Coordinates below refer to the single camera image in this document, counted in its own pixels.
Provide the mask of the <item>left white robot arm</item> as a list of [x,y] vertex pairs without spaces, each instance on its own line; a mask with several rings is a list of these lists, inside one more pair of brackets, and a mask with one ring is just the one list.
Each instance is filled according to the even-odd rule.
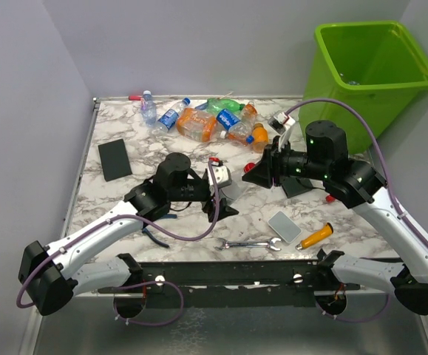
[[210,226],[198,240],[209,235],[217,221],[235,215],[221,190],[233,183],[231,172],[221,160],[211,158],[202,176],[191,168],[182,153],[171,153],[152,177],[131,189],[112,209],[79,231],[55,242],[28,244],[21,258],[16,305],[35,306],[46,316],[62,309],[75,295],[100,288],[134,291],[142,270],[129,254],[105,263],[90,259],[113,243],[147,226],[176,240],[180,235],[159,226],[173,202],[199,202]]

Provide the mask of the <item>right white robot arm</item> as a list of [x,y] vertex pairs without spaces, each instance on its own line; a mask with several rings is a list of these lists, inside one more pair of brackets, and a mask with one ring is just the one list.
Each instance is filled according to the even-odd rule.
[[368,162],[349,157],[346,133],[331,121],[314,121],[306,128],[306,152],[297,152],[279,136],[242,176],[247,183],[279,186],[288,178],[320,180],[325,191],[364,218],[397,252],[398,263],[352,257],[332,251],[320,262],[321,287],[357,284],[393,294],[408,310],[428,314],[428,233],[389,196],[384,177]]

